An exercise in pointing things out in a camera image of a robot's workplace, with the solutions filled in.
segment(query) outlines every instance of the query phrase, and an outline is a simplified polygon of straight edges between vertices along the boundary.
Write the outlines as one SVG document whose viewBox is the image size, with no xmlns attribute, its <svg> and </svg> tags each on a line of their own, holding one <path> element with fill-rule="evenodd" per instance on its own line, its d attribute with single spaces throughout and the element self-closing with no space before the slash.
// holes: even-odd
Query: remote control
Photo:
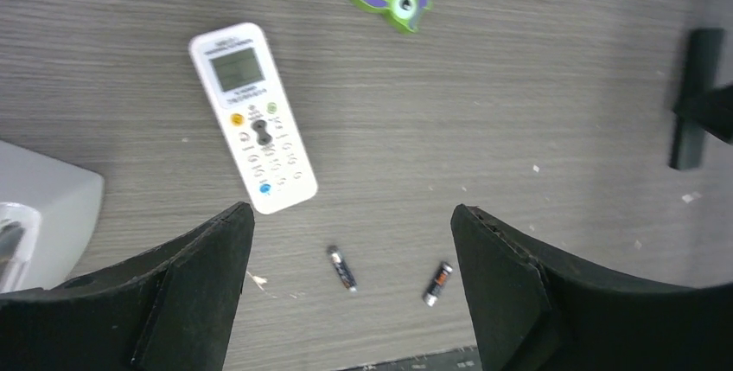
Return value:
<svg viewBox="0 0 733 371">
<path fill-rule="evenodd" d="M 272 214 L 318 184 L 265 33 L 253 23 L 196 36 L 188 52 L 253 207 Z"/>
</svg>

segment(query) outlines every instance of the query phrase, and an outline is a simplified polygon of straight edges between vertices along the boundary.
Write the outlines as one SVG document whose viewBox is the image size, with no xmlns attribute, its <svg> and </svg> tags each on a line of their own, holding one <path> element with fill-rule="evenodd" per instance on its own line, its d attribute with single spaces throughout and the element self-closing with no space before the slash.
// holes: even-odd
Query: button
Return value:
<svg viewBox="0 0 733 371">
<path fill-rule="evenodd" d="M 245 122 L 245 117 L 239 113 L 234 113 L 231 117 L 232 125 L 241 126 Z"/>
</svg>

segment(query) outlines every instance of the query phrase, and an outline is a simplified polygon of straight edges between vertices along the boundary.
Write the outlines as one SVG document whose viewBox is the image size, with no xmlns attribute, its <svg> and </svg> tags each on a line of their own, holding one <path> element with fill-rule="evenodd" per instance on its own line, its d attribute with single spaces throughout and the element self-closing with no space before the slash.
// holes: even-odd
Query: remote control screen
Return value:
<svg viewBox="0 0 733 371">
<path fill-rule="evenodd" d="M 222 55 L 211 60 L 211 64 L 214 66 L 222 92 L 228 92 L 264 79 L 257 56 L 254 54 L 254 48 Z"/>
</svg>

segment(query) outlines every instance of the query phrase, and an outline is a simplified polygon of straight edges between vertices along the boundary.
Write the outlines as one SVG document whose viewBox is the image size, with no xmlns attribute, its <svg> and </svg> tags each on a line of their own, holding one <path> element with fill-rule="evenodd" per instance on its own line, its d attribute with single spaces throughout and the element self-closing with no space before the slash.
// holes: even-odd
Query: white remote control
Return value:
<svg viewBox="0 0 733 371">
<path fill-rule="evenodd" d="M 262 29 L 199 35 L 188 52 L 255 209 L 272 214 L 312 198 L 316 177 Z"/>
</svg>

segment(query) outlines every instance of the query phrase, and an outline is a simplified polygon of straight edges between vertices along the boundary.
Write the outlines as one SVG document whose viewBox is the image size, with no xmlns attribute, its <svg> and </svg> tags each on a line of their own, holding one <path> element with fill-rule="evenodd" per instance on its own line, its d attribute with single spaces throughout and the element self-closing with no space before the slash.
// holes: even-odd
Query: white scratch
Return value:
<svg viewBox="0 0 733 371">
<path fill-rule="evenodd" d="M 690 202 L 693 202 L 695 200 L 699 200 L 702 197 L 703 197 L 702 194 L 700 194 L 699 192 L 695 191 L 692 194 L 682 195 L 682 201 L 684 201 L 685 204 L 689 204 Z"/>
<path fill-rule="evenodd" d="M 262 285 L 264 285 L 264 284 L 267 283 L 267 278 L 261 278 L 259 276 L 254 276 L 249 271 L 247 271 L 247 275 L 252 279 L 252 281 L 254 282 L 254 284 L 257 285 L 257 287 L 261 291 L 263 291 L 267 296 L 272 297 L 273 299 L 277 299 L 277 296 L 271 295 L 268 291 L 265 290 L 264 287 L 262 287 Z"/>
</svg>

